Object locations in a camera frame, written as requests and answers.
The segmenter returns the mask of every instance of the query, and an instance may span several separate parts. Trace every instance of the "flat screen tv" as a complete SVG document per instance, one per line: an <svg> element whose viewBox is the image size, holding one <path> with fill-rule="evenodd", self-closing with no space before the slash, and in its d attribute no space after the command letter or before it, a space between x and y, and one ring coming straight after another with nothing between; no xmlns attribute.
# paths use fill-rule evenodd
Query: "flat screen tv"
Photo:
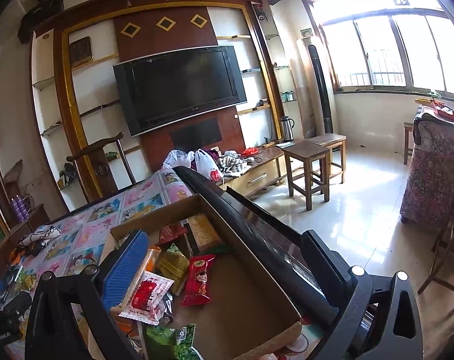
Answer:
<svg viewBox="0 0 454 360"><path fill-rule="evenodd" d="M113 72L132 136L247 101L233 46L149 55Z"/></svg>

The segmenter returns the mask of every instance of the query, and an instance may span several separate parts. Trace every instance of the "chair backrest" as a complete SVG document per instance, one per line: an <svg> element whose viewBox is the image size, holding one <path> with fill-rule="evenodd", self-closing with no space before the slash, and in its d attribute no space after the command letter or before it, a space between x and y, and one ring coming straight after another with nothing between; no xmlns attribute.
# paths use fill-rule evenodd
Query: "chair backrest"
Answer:
<svg viewBox="0 0 454 360"><path fill-rule="evenodd" d="M104 138L98 140L84 148L82 148L78 153L73 156L67 157L67 161L74 162L80 159L81 157L87 155L92 163L93 171L97 176L97 182L99 184L102 195L108 195L118 191L117 184L113 178L110 166L107 161L107 157L104 153L104 147L110 143L116 143L119 150L120 157L124 163L125 169L127 170L128 176L132 184L135 184L135 178L132 174L132 170L128 165L125 153L122 149L120 140L124 137L123 131L121 131L117 136L112 138Z"/></svg>

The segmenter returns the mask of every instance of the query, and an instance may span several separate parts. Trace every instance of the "window sill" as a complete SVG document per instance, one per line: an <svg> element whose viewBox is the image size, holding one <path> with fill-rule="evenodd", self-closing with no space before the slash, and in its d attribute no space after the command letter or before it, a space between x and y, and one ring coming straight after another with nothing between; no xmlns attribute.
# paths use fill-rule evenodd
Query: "window sill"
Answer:
<svg viewBox="0 0 454 360"><path fill-rule="evenodd" d="M427 97L430 98L428 95L428 92L419 92L419 91L399 91L399 90L388 90L388 89L347 89L347 90L338 90L334 91L335 95L342 94L342 93L391 93L391 94L397 94L397 95L413 95L413 96L421 96L421 97ZM448 96L442 96L442 100L450 101L454 103L454 98L453 97L448 97Z"/></svg>

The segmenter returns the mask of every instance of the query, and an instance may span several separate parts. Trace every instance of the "white plastic bag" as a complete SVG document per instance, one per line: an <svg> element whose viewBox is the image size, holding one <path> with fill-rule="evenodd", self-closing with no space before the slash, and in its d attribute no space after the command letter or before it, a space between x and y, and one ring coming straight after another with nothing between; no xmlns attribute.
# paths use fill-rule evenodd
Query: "white plastic bag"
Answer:
<svg viewBox="0 0 454 360"><path fill-rule="evenodd" d="M197 172L209 180L219 181L224 177L213 158L202 149L195 152L195 164L197 165Z"/></svg>
<svg viewBox="0 0 454 360"><path fill-rule="evenodd" d="M172 169L183 165L190 168L190 163L194 160L194 152L188 152L188 154L181 150L172 150L162 165L162 169Z"/></svg>

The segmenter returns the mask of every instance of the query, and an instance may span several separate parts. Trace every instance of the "gold diamond shape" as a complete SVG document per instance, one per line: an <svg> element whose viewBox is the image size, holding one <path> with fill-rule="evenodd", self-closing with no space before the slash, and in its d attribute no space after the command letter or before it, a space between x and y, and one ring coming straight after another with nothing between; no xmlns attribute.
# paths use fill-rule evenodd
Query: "gold diamond shape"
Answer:
<svg viewBox="0 0 454 360"><path fill-rule="evenodd" d="M170 31L176 22L169 19L168 17L162 17L159 22L156 24L157 27L160 27L162 30Z"/></svg>
<svg viewBox="0 0 454 360"><path fill-rule="evenodd" d="M121 34L128 36L129 38L133 38L137 32L139 32L141 27L135 25L134 23L127 23L127 25L124 27L122 31L120 31Z"/></svg>
<svg viewBox="0 0 454 360"><path fill-rule="evenodd" d="M192 17L192 20L190 20L192 24L195 24L197 27L202 28L205 24L207 24L209 21L207 19L204 19L200 15L195 15Z"/></svg>

